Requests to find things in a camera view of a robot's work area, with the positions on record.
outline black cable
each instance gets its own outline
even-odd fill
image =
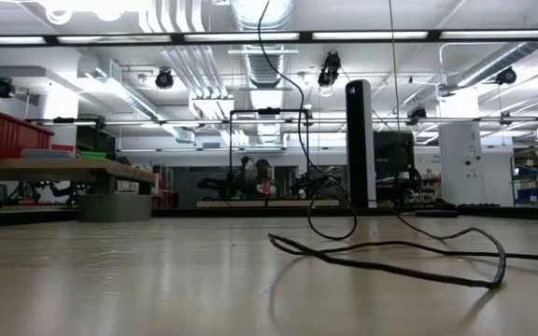
[[[300,145],[301,145],[301,147],[303,149],[303,153],[304,153],[304,156],[305,156],[305,158],[306,158],[306,160],[308,162],[308,165],[310,167],[312,167],[313,169],[315,169],[315,171],[317,173],[324,174],[311,161],[311,159],[310,159],[310,157],[308,155],[308,152],[306,151],[306,148],[304,147],[304,142],[303,142],[303,138],[302,138],[302,127],[301,127],[301,120],[302,120],[302,114],[303,114],[303,108],[304,108],[304,92],[300,88],[300,86],[298,86],[291,79],[289,79],[288,77],[286,77],[285,75],[280,73],[274,67],[274,65],[271,63],[271,60],[269,59],[269,56],[267,55],[267,52],[265,51],[264,45],[262,43],[262,36],[261,36],[262,19],[264,18],[265,13],[267,11],[267,8],[269,8],[270,3],[271,3],[271,0],[267,0],[267,4],[265,5],[264,10],[262,11],[261,18],[259,19],[259,25],[258,25],[258,31],[257,31],[258,36],[259,36],[259,44],[260,44],[261,49],[262,49],[262,54],[265,57],[265,60],[267,61],[269,66],[276,72],[276,74],[280,75],[283,79],[285,79],[291,85],[296,87],[296,89],[298,89],[298,92],[301,94],[302,99],[301,99],[301,105],[300,105],[300,112],[299,112],[299,115],[298,115],[298,139],[300,141]],[[342,195],[346,197],[347,204],[350,207],[350,209],[352,211],[352,216],[354,218],[354,224],[352,226],[352,229],[347,234],[345,234],[343,236],[331,236],[331,235],[322,233],[319,230],[317,230],[317,228],[315,228],[315,226],[313,225],[313,222],[312,222],[312,213],[311,212],[312,212],[313,204],[314,204],[314,202],[315,202],[315,200],[317,198],[317,195],[319,194],[319,191],[321,191],[330,181],[332,181],[335,184],[335,186],[340,190],[340,192],[342,192]],[[366,201],[367,202],[376,202],[375,200],[366,200]],[[284,252],[287,252],[287,253],[290,253],[290,254],[296,255],[296,256],[312,256],[312,257],[321,259],[321,260],[323,260],[325,262],[332,263],[332,264],[337,264],[337,265],[342,265],[342,266],[349,266],[349,267],[370,269],[370,270],[381,270],[381,271],[385,271],[385,272],[389,272],[389,273],[396,273],[396,274],[400,274],[400,275],[415,277],[415,278],[424,279],[424,280],[436,281],[436,282],[441,282],[441,283],[446,283],[446,284],[454,284],[454,285],[460,285],[460,286],[466,286],[466,287],[485,287],[485,288],[489,288],[489,289],[497,288],[502,284],[503,277],[505,275],[505,268],[506,268],[507,258],[536,259],[536,260],[538,260],[538,255],[530,255],[530,254],[509,254],[509,256],[511,256],[511,257],[508,257],[508,254],[505,253],[505,250],[503,249],[502,244],[495,237],[493,237],[492,235],[490,235],[486,231],[483,231],[483,230],[481,230],[479,228],[471,227],[471,228],[468,228],[468,229],[465,229],[465,230],[462,230],[462,231],[459,231],[459,232],[456,232],[456,233],[453,233],[453,234],[444,235],[444,236],[437,236],[437,235],[434,235],[432,233],[429,233],[427,231],[424,231],[422,229],[419,229],[419,228],[413,226],[412,224],[410,224],[406,220],[404,220],[402,217],[400,217],[400,215],[398,215],[398,213],[396,213],[396,211],[394,209],[391,209],[391,210],[392,210],[393,215],[396,216],[400,221],[402,221],[402,223],[404,225],[406,225],[408,228],[410,228],[410,229],[412,229],[414,231],[420,232],[420,233],[422,233],[422,234],[424,234],[424,235],[426,235],[426,236],[428,236],[428,237],[430,237],[432,239],[436,239],[436,240],[439,240],[439,241],[445,241],[445,240],[458,238],[458,237],[461,237],[461,236],[463,236],[463,235],[465,235],[467,233],[470,233],[470,232],[480,233],[483,236],[485,236],[487,239],[489,239],[495,245],[495,247],[497,248],[497,253],[444,251],[444,250],[440,250],[440,249],[436,249],[436,248],[432,248],[432,247],[428,247],[428,246],[424,246],[424,245],[418,245],[418,244],[405,242],[405,241],[369,242],[369,243],[362,243],[362,244],[359,244],[359,245],[353,245],[353,246],[342,247],[342,248],[332,248],[332,249],[326,249],[326,250],[315,250],[315,249],[312,249],[312,248],[307,247],[305,245],[296,243],[296,242],[294,242],[294,241],[292,241],[292,240],[290,240],[288,238],[276,236],[276,235],[273,235],[271,233],[268,234],[268,237],[269,237],[270,243],[273,246],[275,246],[276,248],[278,248],[278,249],[280,249],[280,250],[282,250]],[[358,217],[357,217],[357,214],[356,214],[356,209],[351,204],[351,202],[349,200],[349,197],[347,195],[346,189],[338,181],[336,181],[335,179],[333,179],[331,177],[327,182],[325,182],[321,186],[321,188],[319,188],[319,190],[316,192],[313,199],[311,200],[311,203],[308,206],[307,219],[308,219],[308,224],[309,224],[312,231],[314,231],[319,236],[321,236],[323,238],[330,239],[330,240],[343,240],[343,239],[346,239],[346,238],[350,237],[354,233],[354,231],[356,230],[356,228],[358,226]],[[282,244],[280,244],[278,242],[281,242],[281,243],[283,243],[285,245],[291,246],[291,247],[295,248],[295,250],[287,248],[287,247],[285,247],[284,245],[282,245]],[[431,252],[434,252],[434,253],[439,253],[439,254],[442,254],[442,255],[445,255],[445,256],[497,257],[497,258],[499,258],[499,263],[498,263],[497,272],[495,273],[495,276],[493,277],[493,280],[484,281],[484,280],[472,280],[472,279],[467,279],[467,278],[462,278],[462,277],[457,277],[457,276],[437,274],[437,273],[427,273],[427,272],[411,270],[411,269],[407,269],[407,268],[392,266],[392,265],[378,263],[378,262],[358,261],[358,260],[352,260],[352,259],[339,259],[339,258],[331,257],[331,256],[328,255],[329,253],[351,251],[351,250],[358,249],[358,248],[361,248],[361,247],[366,247],[366,246],[382,246],[382,245],[406,245],[406,246],[412,246],[412,247],[415,247],[415,248],[428,250],[428,251],[431,251]]]

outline white pillar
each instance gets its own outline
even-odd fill
[[[478,96],[474,89],[458,91],[440,101],[442,117],[477,117]],[[486,202],[481,134],[478,122],[448,123],[439,126],[442,188],[453,204]]]
[[[78,96],[71,91],[53,91],[39,98],[40,118],[77,118]],[[49,127],[55,133],[52,145],[76,146],[76,127]]]

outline floor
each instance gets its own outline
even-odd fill
[[[507,251],[538,253],[538,221],[413,218],[433,232],[485,228]],[[347,218],[317,218],[330,233]],[[315,247],[404,239],[443,246],[395,218],[361,219],[326,242],[305,218],[156,218],[0,228],[0,335],[535,335],[538,262],[510,260],[495,291],[296,259],[266,233]],[[478,235],[448,248],[493,250]],[[418,270],[491,278],[495,259],[390,247],[350,254]]]

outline wooden table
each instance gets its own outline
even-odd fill
[[[196,203],[196,207],[198,208],[307,207],[308,205],[310,205],[310,201],[308,200],[200,201]],[[317,200],[313,203],[313,207],[323,206],[340,206],[340,202],[338,200]]]
[[[150,194],[153,173],[109,160],[87,159],[2,159],[0,181],[94,182],[94,192],[113,194],[117,180],[139,182],[138,193]]]

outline red crate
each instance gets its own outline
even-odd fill
[[[49,149],[53,132],[0,113],[0,159],[16,159],[22,150]]]

